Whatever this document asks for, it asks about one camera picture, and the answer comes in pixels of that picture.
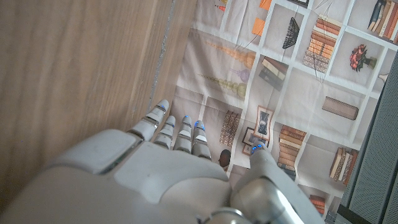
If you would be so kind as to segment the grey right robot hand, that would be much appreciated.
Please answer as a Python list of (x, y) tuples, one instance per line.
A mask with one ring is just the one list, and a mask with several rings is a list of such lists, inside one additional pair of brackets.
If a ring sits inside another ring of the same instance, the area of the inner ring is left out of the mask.
[(202, 121), (179, 132), (160, 101), (130, 130), (107, 129), (47, 165), (2, 223), (321, 223), (266, 146), (235, 185), (212, 162)]

